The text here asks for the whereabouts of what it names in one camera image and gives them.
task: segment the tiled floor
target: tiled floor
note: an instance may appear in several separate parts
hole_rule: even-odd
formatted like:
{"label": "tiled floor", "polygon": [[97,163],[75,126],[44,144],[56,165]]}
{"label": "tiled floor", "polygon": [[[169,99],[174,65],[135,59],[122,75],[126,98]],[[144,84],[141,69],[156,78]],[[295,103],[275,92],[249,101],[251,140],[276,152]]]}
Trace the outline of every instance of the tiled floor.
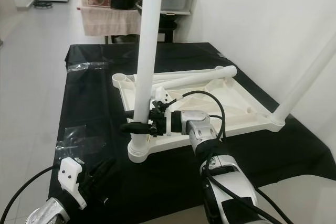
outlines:
{"label": "tiled floor", "polygon": [[[24,181],[52,163],[69,45],[104,42],[84,35],[76,5],[31,8],[0,49],[0,214]],[[24,223],[45,202],[49,180],[44,175],[22,193],[7,224]]]}

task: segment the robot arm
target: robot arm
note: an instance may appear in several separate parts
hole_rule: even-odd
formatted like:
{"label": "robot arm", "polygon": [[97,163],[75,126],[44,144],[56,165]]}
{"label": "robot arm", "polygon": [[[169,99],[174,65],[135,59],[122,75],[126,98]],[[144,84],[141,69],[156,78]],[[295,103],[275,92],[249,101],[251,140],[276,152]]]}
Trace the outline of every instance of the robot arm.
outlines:
{"label": "robot arm", "polygon": [[[163,135],[167,129],[165,107],[151,109],[152,124],[128,123],[122,131],[135,134]],[[174,111],[171,116],[171,132],[189,135],[195,153],[204,191],[204,205],[209,223],[213,224],[267,224],[258,214],[244,207],[218,185],[225,186],[248,204],[257,205],[255,190],[237,162],[228,153],[224,143],[218,140],[210,117],[203,111]],[[50,198],[27,219],[27,224],[67,223],[72,213],[84,209],[91,197],[103,199],[97,190],[114,173],[114,160],[103,162],[93,173],[85,173],[85,164],[79,159],[65,158],[61,162],[58,180],[63,192]]]}
{"label": "robot arm", "polygon": [[[128,123],[122,126],[122,131],[151,134],[156,137],[166,133],[167,125],[171,125],[171,129],[168,131],[189,135],[199,164],[205,211],[209,223],[269,223],[210,181],[209,175],[212,180],[225,186],[246,203],[257,206],[256,193],[252,184],[239,168],[235,159],[230,156],[225,144],[218,140],[216,130],[210,123],[209,115],[203,111],[174,111],[169,116],[171,123],[167,124],[165,104],[158,102],[154,105],[155,108],[151,109],[149,113],[152,124]],[[127,116],[132,118],[132,112],[127,112]]]}

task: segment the table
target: table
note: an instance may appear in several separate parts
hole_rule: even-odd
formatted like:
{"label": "table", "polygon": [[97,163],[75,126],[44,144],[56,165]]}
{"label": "table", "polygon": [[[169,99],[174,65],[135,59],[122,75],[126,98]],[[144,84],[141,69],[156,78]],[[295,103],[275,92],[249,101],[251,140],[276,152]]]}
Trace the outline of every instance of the table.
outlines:
{"label": "table", "polygon": [[[190,146],[151,154],[141,164],[128,159],[130,135],[119,131],[127,121],[111,76],[135,73],[137,57],[136,44],[72,45],[66,56],[68,74],[58,144],[73,133],[79,142],[77,151],[69,155],[80,156],[88,167],[112,155],[119,169],[107,188],[110,203],[105,208],[90,205],[73,223],[139,223],[202,204]],[[209,43],[158,44],[155,72],[232,64]],[[241,70],[235,79],[269,111],[277,107]],[[291,115],[278,133],[264,130],[232,136],[227,146],[258,187],[303,174],[336,180],[336,164],[328,147]],[[57,172],[53,172],[49,195],[59,191]]]}

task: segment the white tube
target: white tube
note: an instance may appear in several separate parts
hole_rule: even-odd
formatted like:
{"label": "white tube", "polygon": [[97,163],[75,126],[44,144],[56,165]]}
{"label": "white tube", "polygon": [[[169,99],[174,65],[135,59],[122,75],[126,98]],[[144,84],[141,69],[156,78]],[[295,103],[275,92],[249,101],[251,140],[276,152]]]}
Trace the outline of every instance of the white tube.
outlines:
{"label": "white tube", "polygon": [[184,85],[190,85],[202,81],[213,80],[217,78],[233,77],[237,74],[235,66],[228,66],[222,69],[214,70],[206,73],[199,73],[188,77],[178,78],[170,81],[165,81],[153,85],[153,89],[163,87],[164,89],[170,89],[180,87]]}
{"label": "white tube", "polygon": [[284,125],[285,119],[314,83],[316,77],[324,69],[330,59],[336,54],[336,34],[332,36],[329,42],[325,45],[323,50],[317,56],[315,61],[310,65],[307,71],[303,74],[301,79],[287,94],[285,100],[277,107],[273,114],[269,116],[270,120],[278,125]]}
{"label": "white tube", "polygon": [[199,74],[203,73],[172,73],[172,74],[155,74],[153,76],[153,80],[157,81],[164,81],[164,80],[171,80],[171,79],[178,79],[178,78],[184,78],[188,76],[198,76]]}
{"label": "white tube", "polygon": [[[138,76],[134,105],[135,122],[148,123],[160,11],[161,0],[142,0]],[[143,162],[148,154],[147,135],[132,134],[128,151],[131,161]]]}

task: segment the black cable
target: black cable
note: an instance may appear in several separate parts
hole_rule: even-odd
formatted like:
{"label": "black cable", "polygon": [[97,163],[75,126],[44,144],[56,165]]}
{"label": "black cable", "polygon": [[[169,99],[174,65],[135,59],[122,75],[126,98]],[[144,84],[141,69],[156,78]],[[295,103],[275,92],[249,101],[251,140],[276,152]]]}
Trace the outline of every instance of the black cable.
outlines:
{"label": "black cable", "polygon": [[238,195],[236,195],[235,193],[233,193],[232,191],[230,191],[228,188],[226,188],[225,186],[223,186],[221,183],[219,183],[217,180],[215,180],[212,175],[210,174],[209,171],[209,164],[210,164],[210,160],[212,158],[212,153],[208,156],[207,160],[206,160],[206,164],[205,164],[205,174],[207,176],[207,178],[215,185],[217,186],[220,190],[222,190],[223,192],[225,192],[227,195],[229,195],[230,197],[232,197],[233,199],[235,199],[237,202],[239,202],[241,205],[247,207],[248,209],[256,212],[257,214],[263,216],[265,219],[267,219],[268,221],[270,221],[273,224],[282,224],[280,221],[278,221],[276,218],[272,217],[271,215],[269,215],[268,213],[266,213],[265,211],[261,210],[260,208],[251,205],[249,203],[247,203],[246,201],[244,201],[243,199],[241,199]]}
{"label": "black cable", "polygon": [[16,200],[16,198],[20,195],[20,193],[22,193],[22,191],[30,185],[30,183],[32,183],[34,180],[36,180],[39,176],[43,175],[44,173],[53,170],[53,169],[59,169],[60,165],[56,164],[53,165],[51,167],[48,167],[44,170],[42,170],[41,172],[39,172],[38,174],[36,174],[34,177],[32,177],[30,180],[28,180],[26,183],[24,183],[24,185],[14,194],[14,196],[10,199],[9,203],[7,204],[4,213],[1,216],[1,220],[0,220],[0,224],[4,224],[5,220],[6,220],[6,216],[10,210],[10,207],[12,206],[12,204],[14,203],[14,201]]}
{"label": "black cable", "polygon": [[[211,118],[219,118],[222,119],[221,116],[219,115],[209,115]],[[256,190],[257,193],[259,193],[265,200],[268,201],[268,203],[271,204],[271,206],[273,206],[273,208],[275,209],[276,212],[278,212],[278,214],[282,217],[282,219],[284,219],[285,222],[287,222],[288,224],[294,224],[287,216],[286,214],[277,206],[277,204],[275,204],[275,202],[269,198],[263,191],[261,191],[258,187],[254,186],[254,189]]]}
{"label": "black cable", "polygon": [[45,7],[46,9],[49,9],[53,7],[53,3],[51,1],[43,1],[43,0],[35,0],[33,2],[33,5],[35,8]]}
{"label": "black cable", "polygon": [[[219,109],[221,110],[221,113],[222,113],[222,117],[225,118],[225,112],[224,112],[224,108],[221,104],[221,102],[219,101],[219,99],[217,99],[213,94],[210,94],[209,92],[206,92],[206,91],[202,91],[202,90],[195,90],[195,91],[190,91],[188,93],[185,93],[183,94],[182,96],[183,97],[187,97],[188,95],[191,95],[191,94],[205,94],[209,97],[211,97],[212,99],[215,100],[215,102],[218,104],[219,106]],[[169,102],[166,104],[166,106],[170,106],[172,105],[173,103],[175,103],[177,101],[177,99],[174,99],[173,101]],[[220,140],[221,139],[221,135],[223,135],[223,140],[225,141],[225,120],[222,120],[222,125],[220,127],[220,130],[219,130],[219,133],[217,135],[217,139]]]}
{"label": "black cable", "polygon": [[219,118],[222,119],[222,117],[220,115],[209,115],[211,118]]}

